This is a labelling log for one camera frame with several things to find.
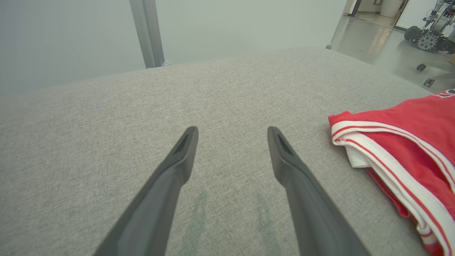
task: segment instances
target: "white lining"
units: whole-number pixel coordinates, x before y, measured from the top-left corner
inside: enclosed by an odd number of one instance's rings
[[[365,155],[358,151],[356,148],[345,145],[346,153],[348,154],[349,162],[352,168],[366,168],[371,167]]]
[[[364,153],[365,157],[370,162],[372,168],[376,171],[378,176],[384,181],[384,183],[390,188],[392,193],[397,197],[400,202],[408,208],[411,214],[416,218],[419,223],[418,230],[426,230],[426,226],[430,226],[434,235],[438,238],[445,254],[448,253],[448,245],[446,244],[441,231],[438,229],[435,223],[431,220],[429,215],[423,210],[423,208],[406,192],[406,190],[400,185],[398,180],[368,151],[359,147],[353,142],[346,141],[351,139],[358,144],[368,149],[372,154],[379,158],[390,170],[395,173],[397,178],[403,183],[405,187],[409,189],[421,202],[427,210],[434,216],[439,222],[448,243],[450,244],[452,252],[455,250],[455,222],[450,216],[444,205],[424,186],[416,181],[404,167],[388,153],[384,148],[379,146],[375,141],[371,140],[365,135],[358,132],[344,133],[341,136],[333,138],[333,143],[340,146],[351,146],[356,148],[358,151]]]
[[[436,236],[434,234],[431,234],[430,236],[421,236],[421,238],[422,242],[426,245],[432,245],[437,241]]]
[[[400,136],[403,136],[414,143],[416,143],[422,150],[425,151],[433,160],[434,162],[438,165],[439,169],[441,170],[442,174],[445,176],[447,179],[450,189],[452,192],[455,194],[455,167],[452,165],[452,163],[435,147],[430,145],[429,143],[425,142],[424,140],[420,139],[419,137],[413,135],[412,133],[403,130],[399,127],[385,124],[385,123],[379,123],[379,122],[370,122],[370,121],[341,121],[332,126],[332,134],[337,132],[338,130],[348,127],[348,126],[381,126],[383,128],[359,128],[359,127],[354,127],[354,128],[349,128],[346,130],[343,130],[336,134],[332,140],[335,141],[335,139],[339,138],[343,134],[350,133],[353,131],[356,132],[388,132],[388,133],[394,133]]]

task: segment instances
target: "gray wall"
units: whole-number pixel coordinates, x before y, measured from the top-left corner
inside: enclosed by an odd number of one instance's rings
[[[377,12],[381,11],[381,5],[374,5],[374,0],[362,0],[359,5],[359,9],[357,11],[368,11],[368,12]]]
[[[178,64],[299,46],[324,48],[346,1],[156,0],[164,59]]]
[[[0,94],[143,68],[128,0],[0,1]]]

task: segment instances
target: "red stripe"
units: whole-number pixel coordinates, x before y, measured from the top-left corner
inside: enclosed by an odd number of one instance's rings
[[[391,169],[389,169],[375,154],[373,154],[371,151],[369,151],[368,149],[366,149],[364,146],[360,145],[359,143],[351,140],[351,139],[347,139],[346,140],[347,142],[352,142],[356,145],[358,145],[359,147],[361,147],[363,150],[367,151],[369,154],[371,154],[372,156],[374,156],[374,158],[376,158],[376,160],[378,160],[394,177],[395,179],[397,179],[397,181],[400,183],[400,185],[406,190],[406,192],[408,192],[408,194],[422,207],[422,209],[425,211],[425,213],[428,214],[428,216],[430,217],[430,219],[433,221],[433,223],[438,227],[439,231],[441,232],[443,238],[444,238],[444,241],[447,245],[447,247],[449,248],[449,254],[448,255],[452,255],[452,249],[450,247],[450,244],[449,244],[449,241],[447,240],[447,237],[445,236],[445,233],[444,231],[442,230],[442,227],[441,225],[439,224],[439,222],[436,220],[436,218],[430,213],[430,211],[426,208],[426,206],[419,200],[418,197],[416,197],[404,184],[403,182],[401,182],[400,179],[398,179],[398,177],[395,175],[394,172],[392,172]]]
[[[384,126],[346,126],[346,127],[341,128],[340,130],[336,131],[335,133],[333,133],[332,137],[334,137],[339,132],[344,131],[346,129],[350,129],[350,128],[367,128],[367,129],[383,128],[383,129],[392,130],[392,131],[395,131],[397,133],[405,134],[405,135],[408,135],[408,136],[412,137],[421,147],[423,147],[426,150],[428,150],[429,152],[431,152],[431,154],[433,156],[435,156],[442,163],[442,166],[444,167],[445,172],[449,175],[450,179],[452,180],[452,183],[455,184],[454,177],[452,177],[452,174],[447,169],[447,166],[445,165],[445,163],[435,153],[433,153],[433,151],[429,150],[426,146],[422,145],[422,143],[420,143],[419,140],[416,137],[412,136],[412,134],[407,134],[407,133],[404,133],[404,132],[401,132],[401,131],[398,131],[398,130],[394,130],[394,129],[390,129],[388,127],[384,127]]]
[[[430,232],[428,234],[420,234],[421,237],[429,237],[433,234],[433,231],[430,230]]]
[[[382,127],[382,126],[374,126],[374,125],[371,125],[371,126],[355,126],[355,125],[346,126],[346,127],[341,128],[340,130],[334,132],[332,134],[332,138],[335,137],[335,135],[337,135],[339,132],[344,131],[346,129],[351,129],[351,128],[371,128],[371,129],[374,129],[374,128],[384,128],[384,127]]]

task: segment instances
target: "red jersey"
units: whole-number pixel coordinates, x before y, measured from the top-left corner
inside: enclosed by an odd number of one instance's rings
[[[430,254],[455,255],[455,90],[329,117],[332,141],[366,168]]]

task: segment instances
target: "wheeled robot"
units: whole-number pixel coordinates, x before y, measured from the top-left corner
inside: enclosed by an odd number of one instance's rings
[[[436,5],[428,17],[423,29],[417,26],[410,27],[404,34],[404,38],[422,51],[448,51],[455,53],[455,30],[446,37],[442,35],[446,26],[452,26],[455,22],[455,0],[437,0]]]

